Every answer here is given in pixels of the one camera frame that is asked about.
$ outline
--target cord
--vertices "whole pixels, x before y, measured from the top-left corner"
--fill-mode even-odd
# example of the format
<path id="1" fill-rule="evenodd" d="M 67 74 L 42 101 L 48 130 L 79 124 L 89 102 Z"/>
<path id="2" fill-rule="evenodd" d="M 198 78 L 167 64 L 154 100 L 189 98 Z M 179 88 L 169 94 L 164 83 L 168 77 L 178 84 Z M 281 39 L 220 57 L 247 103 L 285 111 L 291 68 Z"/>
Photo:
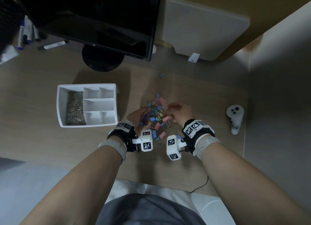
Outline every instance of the cord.
<path id="1" fill-rule="evenodd" d="M 208 183 L 208 179 L 209 179 L 209 177 L 207 176 L 207 181 L 206 181 L 206 183 L 205 183 L 203 186 L 200 186 L 200 187 L 194 189 L 192 192 L 194 192 L 195 190 L 197 190 L 197 189 L 199 189 L 199 188 L 201 188 L 201 187 L 204 187 L 204 186 Z"/>

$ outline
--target black wrist strap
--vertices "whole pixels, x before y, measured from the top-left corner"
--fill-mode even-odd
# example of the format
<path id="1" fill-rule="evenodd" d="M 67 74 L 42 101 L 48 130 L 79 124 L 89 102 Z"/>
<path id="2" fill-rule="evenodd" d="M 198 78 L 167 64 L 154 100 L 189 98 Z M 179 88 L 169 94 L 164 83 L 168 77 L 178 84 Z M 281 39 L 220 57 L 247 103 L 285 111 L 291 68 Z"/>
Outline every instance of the black wrist strap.
<path id="1" fill-rule="evenodd" d="M 187 143 L 187 151 L 193 153 L 195 150 L 195 143 L 198 138 L 204 134 L 211 134 L 215 137 L 213 129 L 202 120 L 190 119 L 186 121 L 182 128 L 184 140 Z"/>
<path id="2" fill-rule="evenodd" d="M 119 122 L 115 129 L 113 129 L 107 139 L 111 136 L 119 137 L 126 146 L 127 152 L 139 152 L 136 147 L 136 144 L 133 144 L 132 140 L 137 139 L 138 136 L 135 133 L 135 127 L 131 122 Z"/>

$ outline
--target person's left hand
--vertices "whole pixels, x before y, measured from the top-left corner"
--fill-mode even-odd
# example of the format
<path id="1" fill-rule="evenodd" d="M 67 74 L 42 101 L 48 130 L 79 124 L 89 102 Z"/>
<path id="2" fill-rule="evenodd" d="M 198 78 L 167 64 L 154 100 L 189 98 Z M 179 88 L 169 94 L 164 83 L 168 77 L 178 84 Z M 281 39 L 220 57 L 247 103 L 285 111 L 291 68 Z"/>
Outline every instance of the person's left hand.
<path id="1" fill-rule="evenodd" d="M 134 111 L 133 113 L 130 113 L 128 116 L 127 116 L 127 120 L 128 121 L 131 121 L 135 127 L 135 132 L 138 136 L 140 136 L 140 133 L 143 129 L 146 129 L 150 124 L 151 124 L 151 121 L 150 119 L 148 119 L 148 124 L 147 126 L 143 126 L 143 127 L 140 127 L 138 126 L 138 123 L 142 120 L 143 118 L 143 114 L 144 112 L 147 110 L 147 107 L 142 107 L 136 111 Z"/>

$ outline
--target gray wrist strap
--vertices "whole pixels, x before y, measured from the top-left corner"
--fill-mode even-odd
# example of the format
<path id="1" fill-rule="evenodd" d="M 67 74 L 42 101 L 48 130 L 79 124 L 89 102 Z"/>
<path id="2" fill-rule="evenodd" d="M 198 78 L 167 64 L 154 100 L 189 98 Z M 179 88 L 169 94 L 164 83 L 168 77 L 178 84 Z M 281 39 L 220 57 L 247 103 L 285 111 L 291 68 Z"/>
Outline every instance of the gray wrist strap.
<path id="1" fill-rule="evenodd" d="M 210 144 L 214 142 L 220 142 L 216 137 L 211 136 L 210 134 L 204 134 L 200 136 L 195 143 L 195 150 L 193 152 L 193 156 L 197 156 L 199 159 L 201 159 L 201 154 L 203 150 L 208 147 Z"/>
<path id="2" fill-rule="evenodd" d="M 108 139 L 108 140 L 101 142 L 98 147 L 101 147 L 101 146 L 111 146 L 115 148 L 119 152 L 121 157 L 123 158 L 122 163 L 124 163 L 124 161 L 126 160 L 126 148 L 124 145 L 120 144 L 118 141 Z"/>

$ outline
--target desk surface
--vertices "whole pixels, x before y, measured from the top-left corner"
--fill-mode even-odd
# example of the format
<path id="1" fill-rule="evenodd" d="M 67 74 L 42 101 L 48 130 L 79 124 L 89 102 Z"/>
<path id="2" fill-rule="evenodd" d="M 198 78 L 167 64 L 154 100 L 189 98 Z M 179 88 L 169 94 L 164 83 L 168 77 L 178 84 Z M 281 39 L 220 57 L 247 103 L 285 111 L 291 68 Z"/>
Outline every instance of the desk surface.
<path id="1" fill-rule="evenodd" d="M 113 127 L 61 128 L 56 113 L 57 85 L 116 83 L 118 114 L 145 105 L 156 93 L 167 102 L 190 104 L 196 118 L 206 121 L 229 148 L 243 155 L 245 119 L 238 136 L 230 133 L 229 105 L 247 107 L 247 92 L 201 80 L 169 74 L 159 78 L 156 70 L 122 63 L 108 73 L 89 69 L 79 52 L 65 48 L 37 51 L 27 47 L 18 57 L 0 66 L 0 157 L 72 168 L 97 148 Z M 177 124 L 168 135 L 181 133 Z M 201 161 L 183 152 L 171 161 L 165 142 L 154 143 L 151 152 L 128 153 L 117 178 L 192 191 L 206 182 Z M 216 195 L 209 182 L 197 192 Z"/>

